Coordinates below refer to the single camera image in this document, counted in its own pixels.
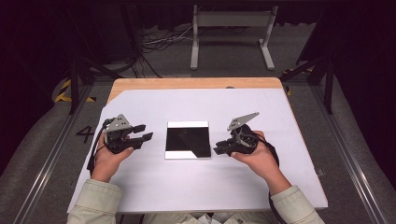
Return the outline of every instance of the person's left hand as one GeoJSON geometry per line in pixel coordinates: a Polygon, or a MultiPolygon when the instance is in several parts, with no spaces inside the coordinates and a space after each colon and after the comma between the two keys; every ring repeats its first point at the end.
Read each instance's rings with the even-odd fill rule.
{"type": "Polygon", "coordinates": [[[108,183],[119,169],[120,163],[128,158],[134,152],[134,149],[128,147],[119,154],[113,154],[105,146],[105,134],[101,133],[96,151],[95,167],[91,179],[108,183]]]}

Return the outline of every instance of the table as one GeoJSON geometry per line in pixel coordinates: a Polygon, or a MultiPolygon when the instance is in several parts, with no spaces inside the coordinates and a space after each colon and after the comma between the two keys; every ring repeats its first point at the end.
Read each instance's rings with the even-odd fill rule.
{"type": "MultiPolygon", "coordinates": [[[[111,180],[124,192],[119,213],[269,209],[268,188],[263,180],[245,164],[227,155],[218,156],[212,152],[209,160],[164,159],[166,121],[208,120],[213,147],[216,142],[230,137],[226,129],[231,119],[248,112],[261,113],[248,125],[253,130],[263,130],[267,140],[276,146],[280,169],[290,182],[297,184],[316,208],[328,206],[277,78],[118,79],[99,123],[120,112],[133,125],[147,124],[146,133],[154,132],[154,135],[121,164],[111,180]],[[242,104],[232,105],[244,99],[242,104]]],[[[86,164],[82,167],[69,211],[85,179],[89,178],[85,167],[86,164]]]]}

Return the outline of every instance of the person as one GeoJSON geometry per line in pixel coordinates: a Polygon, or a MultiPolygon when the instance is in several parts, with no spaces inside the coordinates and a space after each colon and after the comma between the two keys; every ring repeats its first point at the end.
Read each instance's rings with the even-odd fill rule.
{"type": "MultiPolygon", "coordinates": [[[[263,132],[255,131],[264,140],[263,132]]],[[[95,167],[71,210],[67,223],[116,223],[115,215],[122,196],[119,187],[108,183],[117,172],[120,163],[128,158],[133,149],[126,148],[113,154],[105,147],[104,134],[98,142],[95,167]]],[[[265,180],[274,207],[286,223],[324,223],[302,191],[293,186],[282,174],[270,150],[259,142],[251,154],[233,152],[232,157],[245,163],[256,175],[265,180]]],[[[202,214],[146,214],[145,224],[254,224],[278,223],[271,212],[215,213],[210,217],[202,214]]]]}

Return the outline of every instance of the gray carpet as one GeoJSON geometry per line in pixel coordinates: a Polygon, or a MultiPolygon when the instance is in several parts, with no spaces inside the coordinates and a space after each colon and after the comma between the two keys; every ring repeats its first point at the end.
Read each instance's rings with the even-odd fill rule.
{"type": "MultiPolygon", "coordinates": [[[[190,70],[189,40],[177,43],[164,51],[146,54],[146,58],[164,77],[280,77],[283,70],[294,66],[312,29],[313,25],[274,28],[269,50],[274,60],[275,71],[265,68],[257,43],[262,30],[257,28],[246,29],[239,35],[224,30],[204,32],[200,37],[197,71],[190,70]]],[[[143,65],[143,68],[140,64],[136,66],[140,76],[155,77],[149,67],[144,63],[143,65]]],[[[123,75],[134,77],[131,70],[123,75]]],[[[329,200],[329,208],[320,210],[319,214],[326,223],[372,223],[341,160],[332,132],[323,113],[320,112],[311,87],[301,82],[304,77],[299,76],[287,85],[291,88],[290,105],[313,163],[317,169],[325,173],[319,179],[329,200]]],[[[74,191],[73,187],[92,141],[90,136],[88,142],[84,143],[85,137],[76,133],[87,126],[91,126],[92,131],[96,128],[101,109],[106,105],[111,90],[112,83],[107,80],[106,77],[99,77],[95,82],[90,96],[96,97],[97,101],[83,105],[67,138],[63,153],[29,218],[29,223],[66,222],[66,209],[74,191]]],[[[333,96],[334,117],[346,142],[356,156],[389,223],[396,223],[393,212],[396,208],[395,191],[375,163],[338,85],[334,86],[333,96]]],[[[55,143],[57,134],[62,130],[69,108],[69,103],[56,103],[23,139],[0,179],[0,223],[12,223],[18,214],[37,173],[55,143]]],[[[136,224],[138,219],[139,216],[126,216],[122,223],[136,224]]]]}

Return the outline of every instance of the person's right hand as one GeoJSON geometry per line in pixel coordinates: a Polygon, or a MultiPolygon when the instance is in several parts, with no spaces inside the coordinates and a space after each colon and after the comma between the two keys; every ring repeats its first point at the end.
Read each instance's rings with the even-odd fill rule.
{"type": "MultiPolygon", "coordinates": [[[[255,131],[254,133],[264,137],[263,132],[255,131]]],[[[251,154],[233,152],[231,156],[248,165],[256,175],[261,176],[267,182],[272,195],[291,187],[291,184],[277,166],[271,151],[264,143],[259,141],[251,154]]]]}

